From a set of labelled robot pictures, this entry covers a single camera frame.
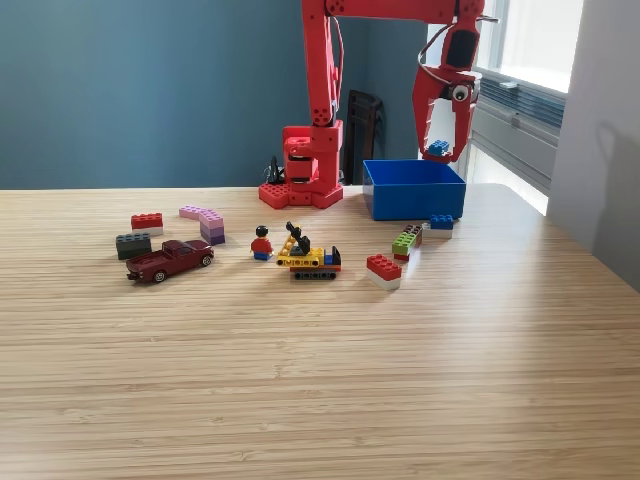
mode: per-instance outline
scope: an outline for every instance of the green lego brick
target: green lego brick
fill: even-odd
[[[396,255],[409,255],[409,249],[416,246],[416,235],[402,232],[391,246],[391,251]]]

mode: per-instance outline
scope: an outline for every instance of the toy car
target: toy car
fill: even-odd
[[[202,240],[169,240],[162,244],[162,250],[127,260],[130,272],[127,278],[139,282],[160,283],[171,275],[198,265],[208,267],[212,261],[213,250]]]

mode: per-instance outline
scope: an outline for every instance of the yellow lego vehicle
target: yellow lego vehicle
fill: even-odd
[[[311,241],[302,230],[287,222],[289,237],[278,252],[276,264],[288,267],[296,280],[333,280],[342,269],[342,259],[336,247],[331,253],[324,248],[311,248]]]

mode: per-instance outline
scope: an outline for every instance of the red robotic arm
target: red robotic arm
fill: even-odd
[[[467,144],[480,76],[469,72],[475,57],[478,20],[485,0],[301,0],[311,127],[283,130],[286,183],[260,187],[260,198],[274,208],[314,205],[326,208],[342,199],[339,184],[342,122],[337,119],[342,84],[343,49],[336,16],[418,20],[442,24],[446,32],[441,64],[425,66],[418,56],[413,91],[416,132],[423,158],[443,163],[458,160]],[[340,62],[334,64],[331,22],[340,44]],[[456,114],[453,152],[431,154],[427,137],[438,98],[450,100]]]

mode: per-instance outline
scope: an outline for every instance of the cable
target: cable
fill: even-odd
[[[336,112],[340,109],[340,92],[342,92],[342,65],[344,63],[344,45],[342,44],[342,34],[340,33],[340,24],[338,23],[338,19],[336,17],[331,17],[335,26],[336,32],[338,34],[338,44],[340,46],[340,58],[338,62],[338,88],[337,88],[337,97],[336,98]]]
[[[431,46],[438,39],[438,37],[440,35],[442,35],[446,30],[449,30],[451,27],[453,27],[452,23],[450,23],[449,25],[445,25],[440,30],[438,30],[438,32],[433,36],[433,38],[431,40],[429,40],[429,43],[427,43],[425,45],[425,47],[422,50],[420,50],[420,53],[418,54],[418,65],[420,66],[420,68],[422,68],[425,72],[427,72],[427,74],[429,74],[429,76],[433,77],[434,79],[436,79],[437,81],[443,83],[444,85],[452,85],[452,83],[450,81],[448,81],[448,80],[445,80],[444,78],[440,78],[435,73],[433,73],[431,71],[431,69],[429,69],[429,67],[427,67],[426,65],[423,65],[422,64],[422,57],[423,57],[423,55],[425,53],[427,53],[427,50],[429,50],[429,48],[431,48]]]

